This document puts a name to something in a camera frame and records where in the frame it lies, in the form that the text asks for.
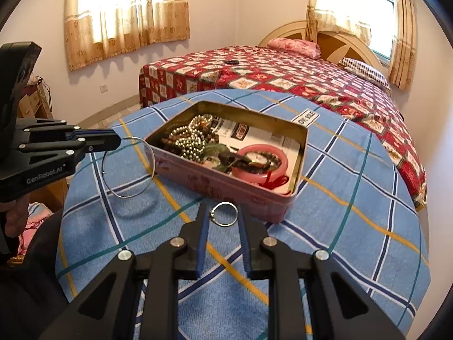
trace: silver screw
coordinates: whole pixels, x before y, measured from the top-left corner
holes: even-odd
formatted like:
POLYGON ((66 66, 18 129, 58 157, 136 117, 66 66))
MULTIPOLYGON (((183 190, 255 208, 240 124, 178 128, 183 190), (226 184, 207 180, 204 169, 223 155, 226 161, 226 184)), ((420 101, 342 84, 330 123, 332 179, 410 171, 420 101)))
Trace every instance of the silver screw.
POLYGON ((263 243, 267 247, 274 247, 277 245, 278 241, 274 237, 265 237, 263 243))
POLYGON ((314 255, 320 261, 327 261, 330 257, 329 253, 322 249, 319 251, 316 251, 316 253, 314 255))
POLYGON ((124 250, 124 251, 119 252, 117 257, 120 261, 127 261, 128 259, 130 259, 132 257, 132 252, 128 251, 128 250, 124 250))
POLYGON ((170 244, 175 248, 182 247, 184 243, 185 241, 181 237, 174 237, 172 240, 170 240, 170 244))

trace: silver ring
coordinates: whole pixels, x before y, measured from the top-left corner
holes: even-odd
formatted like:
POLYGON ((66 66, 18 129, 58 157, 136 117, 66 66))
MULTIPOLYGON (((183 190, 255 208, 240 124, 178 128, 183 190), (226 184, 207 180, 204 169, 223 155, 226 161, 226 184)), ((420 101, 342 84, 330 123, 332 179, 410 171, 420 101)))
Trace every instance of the silver ring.
POLYGON ((117 192, 115 192, 108 184, 107 184, 107 181, 104 177, 104 175, 106 174, 105 170, 104 170, 104 163, 106 161, 106 157, 107 157, 107 152, 104 152, 104 156, 102 157, 102 163, 101 163, 101 177, 102 177, 102 180, 104 182, 104 184, 106 185, 108 191, 110 191, 114 196, 118 197, 118 198, 123 198, 123 199, 127 199, 127 198, 132 198, 132 197, 136 197, 140 194, 142 194, 146 189, 148 189, 148 187, 151 185, 151 182, 153 181, 154 179, 154 174, 155 174, 155 171, 156 171, 156 159, 155 159, 155 156, 154 156, 154 152, 153 152, 153 149, 151 148, 151 146, 146 142, 144 141, 143 139, 139 138, 139 137, 133 137, 133 136, 130 136, 130 137, 124 137, 124 138, 121 138, 122 141, 126 141, 126 140, 130 140, 130 141, 140 141, 142 143, 144 143, 148 148, 147 150, 149 151, 149 154, 151 155, 151 163, 152 163, 152 174, 151 174, 151 178, 148 182, 148 184, 144 187, 143 190, 139 191, 138 193, 135 193, 135 194, 132 194, 132 195, 128 195, 128 196, 123 196, 123 195, 119 195, 117 192))
POLYGON ((215 207, 212 209, 212 211, 211 211, 211 213, 210 213, 211 221, 212 221, 213 223, 215 223, 216 225, 221 226, 221 227, 223 227, 223 228, 228 228, 228 227, 230 227, 230 226, 233 226, 233 225, 236 223, 236 221, 237 221, 238 215, 239 215, 239 211, 237 210, 237 207, 236 207, 233 203, 230 203, 230 202, 220 202, 217 206, 215 206, 215 207), (231 206, 231 207, 234 208, 234 210, 236 211, 236 218, 234 219, 233 222, 231 222, 231 223, 229 223, 229 224, 221 224, 220 222, 218 222, 218 221, 216 220, 216 217, 215 217, 215 215, 214 215, 214 213, 216 212, 216 209, 218 209, 220 206, 223 206, 223 205, 231 206))

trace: wooden headboard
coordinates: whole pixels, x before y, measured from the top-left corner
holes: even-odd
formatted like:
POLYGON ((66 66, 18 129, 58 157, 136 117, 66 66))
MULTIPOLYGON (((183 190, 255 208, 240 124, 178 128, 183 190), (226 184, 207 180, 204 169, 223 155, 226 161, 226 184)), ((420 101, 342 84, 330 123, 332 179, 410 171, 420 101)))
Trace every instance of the wooden headboard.
MULTIPOLYGON (((272 38, 304 39, 307 22, 299 20, 285 24, 269 33, 258 45, 266 47, 272 38)), ((355 36, 345 33, 321 32, 318 33, 318 45, 321 48, 321 58, 337 64, 342 58, 360 60, 382 74, 386 71, 373 51, 355 36)))

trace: red checkered bedspread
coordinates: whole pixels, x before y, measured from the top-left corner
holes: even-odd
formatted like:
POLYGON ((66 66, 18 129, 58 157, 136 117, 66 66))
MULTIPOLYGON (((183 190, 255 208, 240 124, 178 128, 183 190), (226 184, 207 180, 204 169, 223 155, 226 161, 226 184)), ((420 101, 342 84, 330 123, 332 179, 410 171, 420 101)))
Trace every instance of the red checkered bedspread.
POLYGON ((139 87, 142 107, 216 88, 273 90, 302 96, 375 133, 406 182, 416 208, 426 204, 425 171, 391 98, 330 62, 270 48, 226 47, 145 65, 140 71, 139 87), (227 60, 239 64, 226 64, 227 60))

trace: pink bangle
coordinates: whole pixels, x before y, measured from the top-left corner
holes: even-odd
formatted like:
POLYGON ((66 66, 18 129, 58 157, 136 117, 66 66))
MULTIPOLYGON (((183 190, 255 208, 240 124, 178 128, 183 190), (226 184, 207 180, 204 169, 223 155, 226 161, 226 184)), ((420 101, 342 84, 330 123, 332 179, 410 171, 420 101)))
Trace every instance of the pink bangle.
POLYGON ((282 152, 282 150, 280 150, 279 148, 274 147, 269 144, 253 144, 253 145, 249 145, 247 147, 241 148, 239 151, 237 151, 237 154, 244 156, 246 153, 249 153, 249 152, 270 152, 270 153, 275 154, 281 160, 282 163, 277 170, 272 171, 269 179, 268 179, 268 173, 262 173, 262 174, 248 173, 247 171, 233 167, 232 174, 234 176, 236 176, 237 178, 251 182, 252 184, 264 184, 266 182, 273 182, 280 176, 285 175, 286 170, 288 169, 288 158, 282 152))

